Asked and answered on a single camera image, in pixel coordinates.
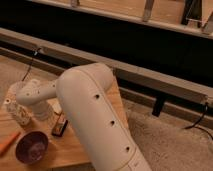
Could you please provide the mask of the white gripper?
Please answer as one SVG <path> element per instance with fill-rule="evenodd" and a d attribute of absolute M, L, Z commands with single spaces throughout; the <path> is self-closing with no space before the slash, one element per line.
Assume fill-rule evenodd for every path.
<path fill-rule="evenodd" d="M 34 104 L 32 111 L 34 116 L 40 121 L 47 120 L 54 113 L 52 106 L 47 101 L 41 101 Z"/>

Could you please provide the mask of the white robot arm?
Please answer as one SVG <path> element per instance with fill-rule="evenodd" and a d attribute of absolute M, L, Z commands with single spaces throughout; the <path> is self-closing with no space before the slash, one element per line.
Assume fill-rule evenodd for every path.
<path fill-rule="evenodd" d="M 42 116 L 43 103 L 56 98 L 96 171 L 152 171 L 106 96 L 113 81 L 107 65 L 81 65 L 44 85 L 28 82 L 16 99 Z"/>

